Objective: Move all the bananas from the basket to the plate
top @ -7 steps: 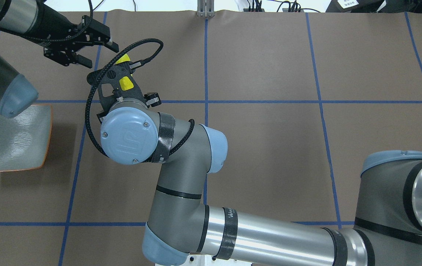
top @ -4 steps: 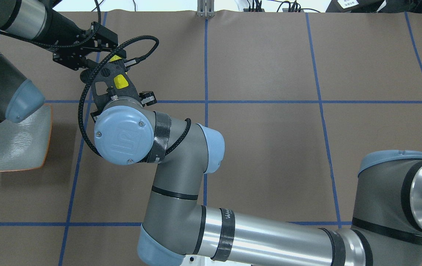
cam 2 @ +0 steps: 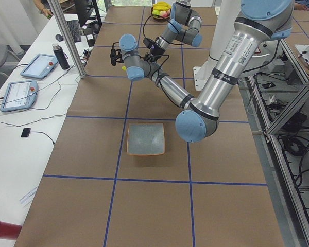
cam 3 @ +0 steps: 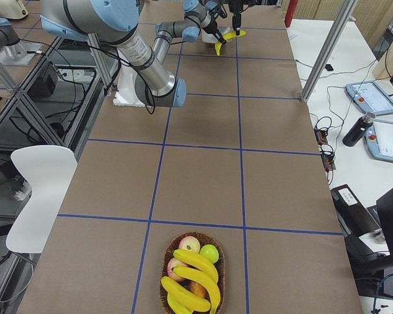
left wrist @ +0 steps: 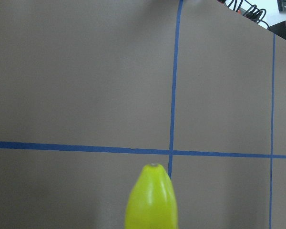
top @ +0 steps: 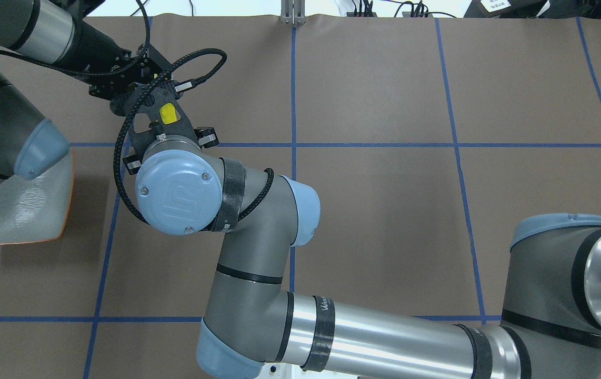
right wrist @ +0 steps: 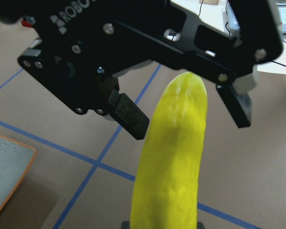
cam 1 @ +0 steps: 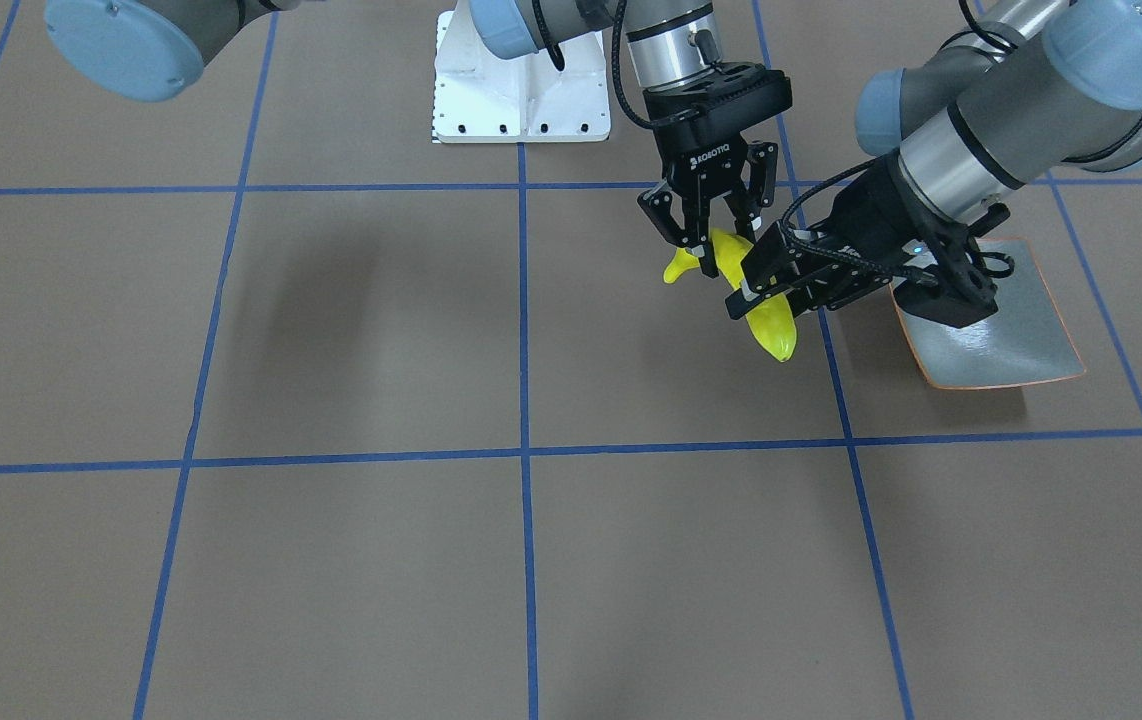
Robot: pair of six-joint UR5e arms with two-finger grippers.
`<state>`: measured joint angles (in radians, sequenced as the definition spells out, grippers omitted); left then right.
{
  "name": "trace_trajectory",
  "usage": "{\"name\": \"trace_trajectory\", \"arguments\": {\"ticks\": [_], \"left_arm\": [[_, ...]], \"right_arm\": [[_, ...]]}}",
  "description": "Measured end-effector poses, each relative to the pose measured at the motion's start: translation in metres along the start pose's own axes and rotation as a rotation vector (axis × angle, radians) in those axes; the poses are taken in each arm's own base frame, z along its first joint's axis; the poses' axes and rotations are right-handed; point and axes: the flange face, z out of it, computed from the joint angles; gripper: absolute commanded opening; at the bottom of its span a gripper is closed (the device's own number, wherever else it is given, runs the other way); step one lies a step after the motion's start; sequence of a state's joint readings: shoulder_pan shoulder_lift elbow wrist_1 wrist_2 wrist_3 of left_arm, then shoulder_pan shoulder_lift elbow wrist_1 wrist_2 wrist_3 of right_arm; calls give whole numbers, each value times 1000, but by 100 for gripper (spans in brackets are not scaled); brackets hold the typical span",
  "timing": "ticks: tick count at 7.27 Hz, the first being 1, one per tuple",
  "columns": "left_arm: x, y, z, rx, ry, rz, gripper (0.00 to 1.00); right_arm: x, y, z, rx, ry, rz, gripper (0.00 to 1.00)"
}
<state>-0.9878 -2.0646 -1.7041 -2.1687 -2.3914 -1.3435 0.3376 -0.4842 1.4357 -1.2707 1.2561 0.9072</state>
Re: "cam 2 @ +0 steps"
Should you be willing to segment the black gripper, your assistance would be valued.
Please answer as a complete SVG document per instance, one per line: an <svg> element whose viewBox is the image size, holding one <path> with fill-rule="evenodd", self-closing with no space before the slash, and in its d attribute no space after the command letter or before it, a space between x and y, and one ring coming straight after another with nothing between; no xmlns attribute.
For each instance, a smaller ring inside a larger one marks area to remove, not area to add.
<svg viewBox="0 0 309 247"><path fill-rule="evenodd" d="M162 47L163 44L165 44L165 41L162 38L157 38L150 49L150 54L157 57L162 56L165 53L165 48Z"/></svg>

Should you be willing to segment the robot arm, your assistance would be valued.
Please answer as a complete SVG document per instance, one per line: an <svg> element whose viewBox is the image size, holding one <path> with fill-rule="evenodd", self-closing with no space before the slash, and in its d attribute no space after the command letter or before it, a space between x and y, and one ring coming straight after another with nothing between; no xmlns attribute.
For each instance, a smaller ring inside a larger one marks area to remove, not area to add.
<svg viewBox="0 0 309 247"><path fill-rule="evenodd" d="M157 60L175 40L194 47L201 43L199 30L202 19L191 8L189 1L173 3L170 23L151 44L146 57L139 55L133 35L121 36L121 61L129 80L149 78L182 110L175 122L179 136L186 142L199 142L216 131L219 109L259 45L290 35L293 8L293 1L242 1L241 10L234 21L234 34L197 97L178 85L157 64Z"/></svg>
<svg viewBox="0 0 309 247"><path fill-rule="evenodd" d="M175 1L172 4L170 21L152 44L150 54L159 58L173 41L198 47L202 42L201 26L202 19L199 13L191 8L190 1Z"/></svg>

